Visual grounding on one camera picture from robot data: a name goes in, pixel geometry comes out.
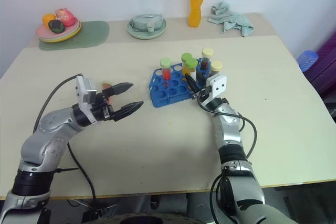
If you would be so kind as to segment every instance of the green placemat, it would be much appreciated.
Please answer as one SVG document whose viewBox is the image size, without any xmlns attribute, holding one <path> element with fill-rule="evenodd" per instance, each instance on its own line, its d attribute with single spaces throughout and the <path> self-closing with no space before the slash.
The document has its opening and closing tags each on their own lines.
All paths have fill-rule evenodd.
<svg viewBox="0 0 336 224">
<path fill-rule="evenodd" d="M 82 28 L 73 38 L 58 43 L 40 41 L 38 47 L 43 51 L 95 47 L 105 42 L 110 26 L 104 21 L 82 22 Z"/>
</svg>

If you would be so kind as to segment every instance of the bottle cap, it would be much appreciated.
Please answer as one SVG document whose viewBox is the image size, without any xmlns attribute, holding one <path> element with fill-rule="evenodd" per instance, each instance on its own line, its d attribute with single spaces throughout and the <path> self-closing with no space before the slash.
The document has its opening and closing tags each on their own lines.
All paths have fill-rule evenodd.
<svg viewBox="0 0 336 224">
<path fill-rule="evenodd" d="M 196 68 L 198 65 L 198 61 L 196 59 L 187 59 L 185 64 L 188 68 Z"/>
<path fill-rule="evenodd" d="M 169 58 L 162 58 L 160 60 L 160 65 L 161 68 L 170 68 L 170 66 L 172 65 L 172 60 Z"/>
<path fill-rule="evenodd" d="M 211 62 L 211 70 L 215 72 L 219 72 L 222 69 L 223 65 L 219 60 L 215 60 Z"/>
<path fill-rule="evenodd" d="M 186 60 L 187 59 L 192 59 L 193 58 L 193 56 L 192 56 L 192 54 L 189 54 L 188 52 L 185 52 L 184 54 L 182 54 L 182 56 L 181 56 L 181 60 L 182 60 L 182 62 L 186 62 Z"/>
<path fill-rule="evenodd" d="M 210 47 L 205 47 L 202 50 L 202 56 L 210 58 L 212 55 L 214 55 L 214 50 Z"/>
</svg>

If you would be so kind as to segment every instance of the pink plate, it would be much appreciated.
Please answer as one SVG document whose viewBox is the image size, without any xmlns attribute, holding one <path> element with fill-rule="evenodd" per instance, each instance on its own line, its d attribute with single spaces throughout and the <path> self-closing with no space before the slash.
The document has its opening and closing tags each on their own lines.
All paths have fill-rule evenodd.
<svg viewBox="0 0 336 224">
<path fill-rule="evenodd" d="M 64 32 L 60 34 L 53 33 L 51 30 L 49 30 L 47 27 L 45 27 L 42 24 L 36 29 L 35 33 L 38 37 L 43 38 L 43 39 L 57 39 L 59 37 L 63 37 L 63 36 L 71 34 L 74 30 L 76 30 L 76 28 L 78 28 L 78 25 L 79 25 L 78 23 L 79 23 L 79 20 L 76 19 L 76 22 L 72 26 L 66 27 Z"/>
</svg>

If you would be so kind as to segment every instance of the blue test tube rack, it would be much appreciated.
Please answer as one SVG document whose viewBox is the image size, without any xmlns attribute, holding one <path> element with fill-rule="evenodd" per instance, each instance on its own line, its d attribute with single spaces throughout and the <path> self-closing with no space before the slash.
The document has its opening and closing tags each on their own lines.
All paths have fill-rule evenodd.
<svg viewBox="0 0 336 224">
<path fill-rule="evenodd" d="M 200 62 L 201 59 L 198 59 L 198 71 L 204 76 L 208 76 L 211 64 L 209 63 L 206 70 L 201 70 Z M 170 81 L 164 81 L 161 68 L 154 70 L 151 82 L 148 86 L 154 107 L 160 108 L 192 97 L 193 91 L 188 88 L 188 83 L 182 76 L 182 63 L 171 66 L 171 76 Z"/>
</svg>

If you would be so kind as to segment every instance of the robotic arm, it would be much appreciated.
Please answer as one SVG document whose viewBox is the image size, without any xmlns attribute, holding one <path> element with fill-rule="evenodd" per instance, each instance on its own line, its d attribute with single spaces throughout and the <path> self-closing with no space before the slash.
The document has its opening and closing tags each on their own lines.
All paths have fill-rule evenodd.
<svg viewBox="0 0 336 224">
<path fill-rule="evenodd" d="M 50 197 L 54 174 L 69 140 L 90 124 L 118 121 L 141 107 L 133 102 L 114 111 L 108 98 L 127 91 L 132 83 L 120 83 L 97 94 L 93 81 L 77 76 L 78 103 L 46 114 L 21 149 L 21 160 L 12 190 L 7 194 L 0 223 L 44 223 L 44 206 Z"/>
<path fill-rule="evenodd" d="M 222 211 L 235 223 L 296 223 L 277 209 L 265 205 L 264 193 L 247 160 L 249 155 L 246 156 L 240 137 L 239 121 L 244 117 L 234 111 L 226 99 L 219 97 L 226 90 L 226 76 L 211 76 L 202 89 L 197 87 L 193 78 L 186 78 L 201 108 L 215 113 L 212 120 L 221 163 L 219 207 Z"/>
</svg>

